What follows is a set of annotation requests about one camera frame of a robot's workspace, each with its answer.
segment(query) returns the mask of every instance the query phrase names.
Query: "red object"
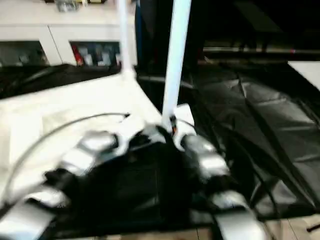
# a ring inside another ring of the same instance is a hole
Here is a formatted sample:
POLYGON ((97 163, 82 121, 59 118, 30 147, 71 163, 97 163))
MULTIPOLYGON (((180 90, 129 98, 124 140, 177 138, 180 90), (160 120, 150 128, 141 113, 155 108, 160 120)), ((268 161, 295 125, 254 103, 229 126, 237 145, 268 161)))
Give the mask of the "red object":
POLYGON ((72 45, 71 48, 72 48, 72 51, 74 54, 76 64, 78 66, 82 66, 84 64, 84 60, 83 60, 81 54, 79 53, 78 48, 75 45, 72 45))

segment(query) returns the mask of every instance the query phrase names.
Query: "floor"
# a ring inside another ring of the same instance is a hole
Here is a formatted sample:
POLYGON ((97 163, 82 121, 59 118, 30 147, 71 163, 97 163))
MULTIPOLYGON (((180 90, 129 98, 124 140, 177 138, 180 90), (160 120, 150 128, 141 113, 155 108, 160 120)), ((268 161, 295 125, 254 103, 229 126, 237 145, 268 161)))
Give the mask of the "floor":
MULTIPOLYGON (((320 229, 311 233, 306 228, 320 224, 320 215, 299 217, 279 221, 268 221, 267 226, 276 240, 320 240, 320 229)), ((267 240, 272 238, 267 233, 267 240)), ((178 231, 174 233, 150 232, 144 234, 113 235, 96 238, 77 238, 77 240, 214 240, 207 229, 178 231)))

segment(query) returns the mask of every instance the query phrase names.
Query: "gray cable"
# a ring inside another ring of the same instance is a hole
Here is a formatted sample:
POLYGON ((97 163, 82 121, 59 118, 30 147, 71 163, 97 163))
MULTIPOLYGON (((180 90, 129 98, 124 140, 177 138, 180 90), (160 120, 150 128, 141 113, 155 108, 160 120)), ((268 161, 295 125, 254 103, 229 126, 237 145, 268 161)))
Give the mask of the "gray cable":
POLYGON ((91 116, 85 116, 85 117, 81 117, 81 118, 78 118, 76 120, 73 120, 73 121, 70 121, 70 122, 67 122, 55 129, 53 129, 52 131, 46 133, 45 135, 43 135, 42 137, 40 137, 36 142, 34 142, 19 158, 18 160, 16 161, 14 167, 13 167, 13 170, 11 172, 11 174, 9 175, 8 177, 8 180, 5 184, 5 187, 4 187, 4 191, 3 191, 3 197, 2 197, 2 200, 3 200, 3 203, 8 203, 9 200, 10 200, 10 196, 11 196, 11 185, 12 185, 12 182, 13 180, 15 179, 17 173, 18 173, 18 170, 21 168, 21 166, 23 165, 23 163, 25 162, 26 159, 28 159, 28 157, 32 154, 32 152, 39 146, 41 145, 44 141, 46 141, 48 138, 50 138, 51 136, 53 136, 54 134, 62 131, 63 129, 73 125, 73 124, 76 124, 76 123, 79 123, 79 122, 82 122, 82 121, 85 121, 85 120, 88 120, 88 119, 92 119, 92 118, 97 118, 97 117, 102 117, 102 116, 124 116, 124 117, 127 117, 129 114, 128 113, 120 113, 120 112, 107 112, 107 113, 100 113, 100 114, 95 114, 95 115, 91 115, 91 116))

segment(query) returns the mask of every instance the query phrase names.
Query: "black surface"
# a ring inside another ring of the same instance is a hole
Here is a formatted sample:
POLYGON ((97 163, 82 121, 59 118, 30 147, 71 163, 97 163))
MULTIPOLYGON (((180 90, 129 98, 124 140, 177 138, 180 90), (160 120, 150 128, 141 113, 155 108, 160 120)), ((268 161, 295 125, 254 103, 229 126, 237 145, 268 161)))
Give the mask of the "black surface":
MULTIPOLYGON (((21 71, 28 77, 32 74, 25 68, 10 69, 4 68, 0 79, 22 79, 21 71)), ((109 74, 104 68, 66 66, 11 94, 109 74)), ((161 110, 164 83, 161 78, 143 79, 139 81, 141 87, 161 110)), ((266 186, 280 217, 319 213, 320 94, 315 87, 287 64, 200 67, 197 73, 185 73, 183 80, 194 89, 181 87, 179 102, 189 103, 197 132, 225 156, 242 193, 261 220, 279 217, 266 186)), ((118 166, 100 169, 103 174, 96 175, 95 187, 83 199, 81 211, 59 219, 63 224, 58 225, 58 236, 185 229, 211 223, 208 214, 188 206, 188 186, 184 185, 180 159, 174 151, 157 145, 130 158, 130 164, 119 161, 118 166)))

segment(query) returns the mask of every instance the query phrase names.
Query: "white vertical rod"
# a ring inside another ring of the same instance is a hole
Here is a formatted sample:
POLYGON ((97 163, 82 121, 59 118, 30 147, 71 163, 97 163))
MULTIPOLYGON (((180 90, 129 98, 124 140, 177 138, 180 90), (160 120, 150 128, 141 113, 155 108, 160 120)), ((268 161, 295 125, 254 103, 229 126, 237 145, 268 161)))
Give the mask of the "white vertical rod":
POLYGON ((190 8, 191 0, 174 0, 173 2, 162 109, 162 124, 168 131, 171 131, 170 117, 178 103, 190 8))
POLYGON ((133 68, 129 57, 127 1, 117 0, 117 10, 120 23, 121 70, 123 72, 132 71, 133 68))

